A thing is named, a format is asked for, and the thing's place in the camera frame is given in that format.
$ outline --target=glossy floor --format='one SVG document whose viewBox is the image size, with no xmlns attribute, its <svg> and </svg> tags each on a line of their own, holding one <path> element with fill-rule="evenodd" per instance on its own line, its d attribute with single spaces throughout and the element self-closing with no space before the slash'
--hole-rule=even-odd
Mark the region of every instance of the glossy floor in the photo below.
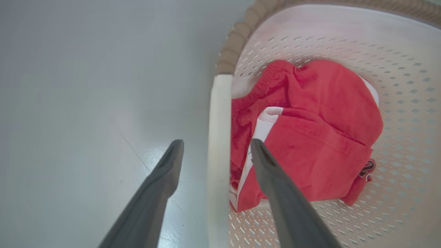
<svg viewBox="0 0 441 248">
<path fill-rule="evenodd" d="M 252 0 L 0 3 L 0 247 L 96 247 L 184 139 L 159 247 L 207 247 L 209 93 Z"/>
</svg>

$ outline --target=laundry basket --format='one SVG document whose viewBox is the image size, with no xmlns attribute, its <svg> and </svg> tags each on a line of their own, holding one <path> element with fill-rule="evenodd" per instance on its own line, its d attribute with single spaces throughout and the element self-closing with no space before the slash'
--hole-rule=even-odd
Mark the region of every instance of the laundry basket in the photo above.
<svg viewBox="0 0 441 248">
<path fill-rule="evenodd" d="M 342 247 L 441 246 L 441 8 L 419 0 L 257 0 L 229 33 L 211 93 L 210 247 L 279 247 L 271 208 L 228 208 L 231 99 L 274 60 L 338 62 L 380 96 L 373 181 L 312 205 Z"/>
</svg>

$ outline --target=red clothing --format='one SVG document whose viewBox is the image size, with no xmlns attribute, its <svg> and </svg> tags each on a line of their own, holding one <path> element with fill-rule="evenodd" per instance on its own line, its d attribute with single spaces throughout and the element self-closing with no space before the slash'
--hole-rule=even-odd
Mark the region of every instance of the red clothing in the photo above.
<svg viewBox="0 0 441 248">
<path fill-rule="evenodd" d="M 351 206 L 357 201 L 358 196 L 363 191 L 366 183 L 372 180 L 370 174 L 374 171 L 375 166 L 376 166 L 375 160 L 373 159 L 369 160 L 366 163 L 360 174 L 357 177 L 355 177 L 354 183 L 352 184 L 349 193 L 345 197 L 341 198 L 342 201 L 344 201 L 349 206 Z"/>
<path fill-rule="evenodd" d="M 265 140 L 280 166 L 309 201 L 344 200 L 383 129 L 380 111 L 360 77 L 327 60 L 301 68 L 287 61 L 269 64 L 252 91 L 232 101 L 234 189 L 257 117 L 269 106 L 284 108 Z M 251 168 L 237 211 L 257 206 L 264 197 Z"/>
</svg>

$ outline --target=perforated basket wall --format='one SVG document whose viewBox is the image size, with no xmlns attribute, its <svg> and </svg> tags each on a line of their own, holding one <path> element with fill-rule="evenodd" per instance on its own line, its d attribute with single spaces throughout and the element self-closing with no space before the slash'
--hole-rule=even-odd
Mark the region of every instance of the perforated basket wall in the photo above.
<svg viewBox="0 0 441 248">
<path fill-rule="evenodd" d="M 439 247 L 439 8 L 418 1 L 385 1 L 412 6 L 412 13 L 374 4 L 351 6 L 348 1 L 345 5 L 295 1 L 273 15 L 280 3 L 261 2 L 257 6 L 266 5 L 270 14 L 262 12 L 261 24 L 249 37 L 245 25 L 235 26 L 236 33 L 245 33 L 240 57 L 234 58 L 232 51 L 221 55 L 237 61 L 232 97 L 246 95 L 265 66 L 278 59 L 297 66 L 333 60 L 366 78 L 380 95 L 384 121 L 373 147 L 377 161 L 373 181 L 352 207 L 339 200 L 312 205 L 343 247 Z M 222 60 L 218 64 L 219 73 L 230 68 Z M 230 247 L 279 246 L 269 207 L 238 214 L 230 210 L 229 218 Z"/>
</svg>

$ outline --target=white trim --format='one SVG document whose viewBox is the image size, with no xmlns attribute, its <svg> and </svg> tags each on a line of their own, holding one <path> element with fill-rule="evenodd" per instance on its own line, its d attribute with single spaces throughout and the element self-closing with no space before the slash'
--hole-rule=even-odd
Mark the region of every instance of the white trim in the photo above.
<svg viewBox="0 0 441 248">
<path fill-rule="evenodd" d="M 360 75 L 359 75 L 359 77 L 361 78 L 361 80 L 363 80 L 363 83 L 366 85 L 367 89 L 370 91 L 370 94 L 374 98 L 374 101 L 375 101 L 375 103 L 377 104 L 377 107 L 378 107 L 379 106 L 379 101 L 380 101 L 380 98 L 378 96 L 378 92 L 375 90 L 375 88 L 372 86 L 372 84 L 370 84 L 366 79 L 364 79 Z"/>
<path fill-rule="evenodd" d="M 274 123 L 277 121 L 277 118 L 279 117 L 279 115 L 282 114 L 282 112 L 283 112 L 282 107 L 267 107 L 265 110 L 263 110 L 262 113 L 260 113 L 259 117 L 257 118 L 256 128 L 254 129 L 252 139 L 260 139 L 261 141 L 264 142 L 269 134 L 269 131 L 271 131 L 271 128 L 273 128 Z M 230 201 L 236 210 L 237 210 L 237 202 L 239 199 L 240 191 L 243 187 L 243 184 L 245 183 L 245 180 L 247 179 L 248 173 L 253 167 L 251 158 L 252 158 L 251 145 L 248 145 L 247 157 L 243 165 L 243 171 L 242 171 L 242 175 L 240 176 L 237 192 L 230 190 Z"/>
</svg>

